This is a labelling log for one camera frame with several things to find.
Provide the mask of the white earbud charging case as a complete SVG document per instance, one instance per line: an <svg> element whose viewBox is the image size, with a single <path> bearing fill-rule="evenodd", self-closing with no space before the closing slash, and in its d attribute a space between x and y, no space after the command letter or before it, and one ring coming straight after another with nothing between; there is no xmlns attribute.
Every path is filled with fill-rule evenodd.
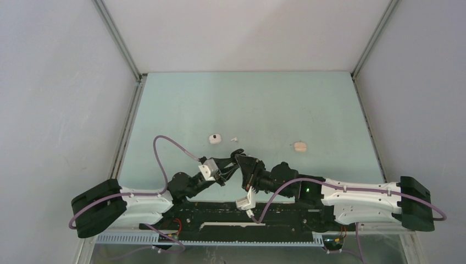
<svg viewBox="0 0 466 264"><path fill-rule="evenodd" d="M220 134L212 134L209 136L209 143L212 145L216 145L221 143L221 135Z"/></svg>

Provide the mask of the pink earbud charging case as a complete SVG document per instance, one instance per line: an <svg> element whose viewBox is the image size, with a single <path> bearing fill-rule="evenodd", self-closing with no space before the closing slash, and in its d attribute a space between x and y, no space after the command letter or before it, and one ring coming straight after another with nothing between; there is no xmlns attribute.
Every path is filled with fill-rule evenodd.
<svg viewBox="0 0 466 264"><path fill-rule="evenodd" d="M306 152L307 144L305 142L299 141L293 144L293 148L296 152Z"/></svg>

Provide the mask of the black earbud charging case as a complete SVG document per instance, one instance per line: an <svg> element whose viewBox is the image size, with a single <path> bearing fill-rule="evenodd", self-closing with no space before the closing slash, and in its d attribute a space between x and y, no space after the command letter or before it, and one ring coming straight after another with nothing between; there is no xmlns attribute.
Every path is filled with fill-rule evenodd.
<svg viewBox="0 0 466 264"><path fill-rule="evenodd" d="M233 151L233 152L231 153L230 157L231 157L231 158L235 158L237 155L241 155L241 154L243 154L243 153L244 153L244 149L239 148L239 149Z"/></svg>

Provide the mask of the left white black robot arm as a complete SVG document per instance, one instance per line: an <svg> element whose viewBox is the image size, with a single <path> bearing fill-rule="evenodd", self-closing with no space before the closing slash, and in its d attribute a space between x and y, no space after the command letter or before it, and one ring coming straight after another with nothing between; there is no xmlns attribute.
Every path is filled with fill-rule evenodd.
<svg viewBox="0 0 466 264"><path fill-rule="evenodd" d="M117 179L108 179L72 199L69 228L79 238L93 237L110 227L139 224L167 229L174 221L170 209L214 184L224 186L238 169L233 158L203 157L197 174L178 172L157 190L126 188Z"/></svg>

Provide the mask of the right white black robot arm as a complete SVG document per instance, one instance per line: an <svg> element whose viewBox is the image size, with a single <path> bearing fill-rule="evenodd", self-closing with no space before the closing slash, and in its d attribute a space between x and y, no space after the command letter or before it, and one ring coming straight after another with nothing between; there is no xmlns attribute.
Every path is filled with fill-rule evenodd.
<svg viewBox="0 0 466 264"><path fill-rule="evenodd" d="M431 193L413 177L382 184L349 183L300 174L286 162L268 171L255 157L236 154L234 159L247 191L237 206L249 215L255 194L263 191L323 210L319 221L327 230L360 222L399 222L403 228L421 232L435 229Z"/></svg>

